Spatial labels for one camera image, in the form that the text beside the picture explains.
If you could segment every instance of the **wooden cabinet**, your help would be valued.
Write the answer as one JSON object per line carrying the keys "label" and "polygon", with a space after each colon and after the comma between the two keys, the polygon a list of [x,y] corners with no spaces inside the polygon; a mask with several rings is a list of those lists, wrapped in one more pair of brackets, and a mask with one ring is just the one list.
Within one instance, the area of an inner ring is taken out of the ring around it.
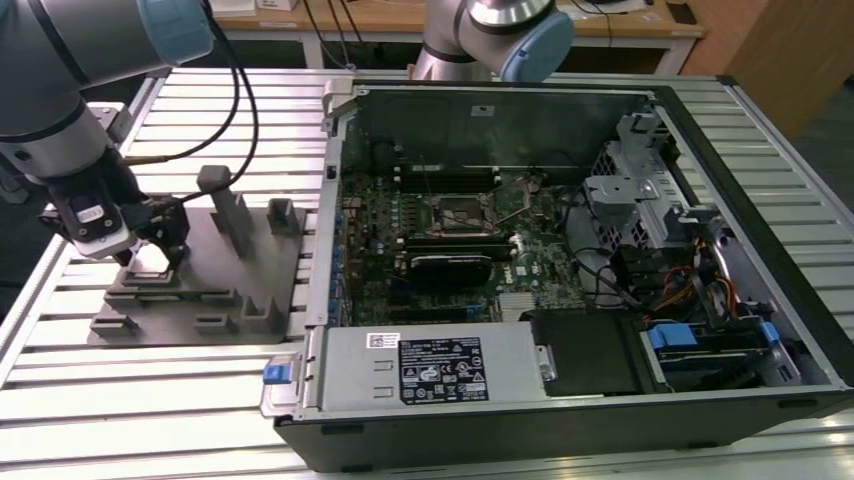
{"label": "wooden cabinet", "polygon": [[854,1],[687,3],[707,33],[682,73],[733,75],[783,134],[795,138],[854,71]]}

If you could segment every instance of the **red wire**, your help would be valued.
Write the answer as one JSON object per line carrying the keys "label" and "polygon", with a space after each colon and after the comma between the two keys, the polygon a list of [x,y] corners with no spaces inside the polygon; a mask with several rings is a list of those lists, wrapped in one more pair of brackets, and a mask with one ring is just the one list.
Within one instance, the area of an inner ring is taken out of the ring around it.
{"label": "red wire", "polygon": [[665,275],[665,295],[667,295],[667,290],[670,290],[670,278],[673,277],[673,274],[677,272],[681,272],[682,270],[690,270],[691,267],[687,265],[682,265],[679,267],[673,267],[669,271],[667,271],[667,275]]}

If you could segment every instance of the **barcode label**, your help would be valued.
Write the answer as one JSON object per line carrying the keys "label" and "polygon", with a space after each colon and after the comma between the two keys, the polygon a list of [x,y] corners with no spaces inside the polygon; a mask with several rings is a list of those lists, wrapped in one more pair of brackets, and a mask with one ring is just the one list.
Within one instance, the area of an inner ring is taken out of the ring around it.
{"label": "barcode label", "polygon": [[399,333],[368,333],[367,335],[368,348],[398,348],[399,341]]}

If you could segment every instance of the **motherboard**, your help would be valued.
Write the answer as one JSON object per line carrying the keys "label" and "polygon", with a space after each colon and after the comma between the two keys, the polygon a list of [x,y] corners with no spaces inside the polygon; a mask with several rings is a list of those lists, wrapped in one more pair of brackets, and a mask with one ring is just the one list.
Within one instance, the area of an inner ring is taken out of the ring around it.
{"label": "motherboard", "polygon": [[398,173],[343,177],[352,325],[515,321],[585,306],[555,228],[563,187],[530,172]]}

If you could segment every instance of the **desk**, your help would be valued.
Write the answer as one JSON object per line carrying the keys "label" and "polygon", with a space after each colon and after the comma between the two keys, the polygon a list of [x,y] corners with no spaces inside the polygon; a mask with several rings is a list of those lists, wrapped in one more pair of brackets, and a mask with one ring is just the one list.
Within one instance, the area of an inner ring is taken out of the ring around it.
{"label": "desk", "polygon": [[[340,39],[327,2],[311,1],[311,11],[318,21],[326,41]],[[559,5],[571,5],[570,0],[559,0]],[[355,41],[352,27],[347,22],[340,3],[334,0],[342,28],[348,41]],[[423,2],[413,0],[356,0],[348,3],[356,26],[366,41],[390,43],[422,43],[425,18]],[[655,69],[657,74],[675,75],[682,70],[694,43],[705,35],[699,25],[683,25],[673,20],[663,0],[657,0],[651,8],[625,15],[611,15],[614,38],[609,38],[605,17],[575,20],[577,47],[647,48],[665,50]],[[323,68],[320,41],[312,30],[306,5],[295,10],[258,10],[251,17],[219,19],[219,24],[234,40],[291,40],[303,44],[307,68]]]}

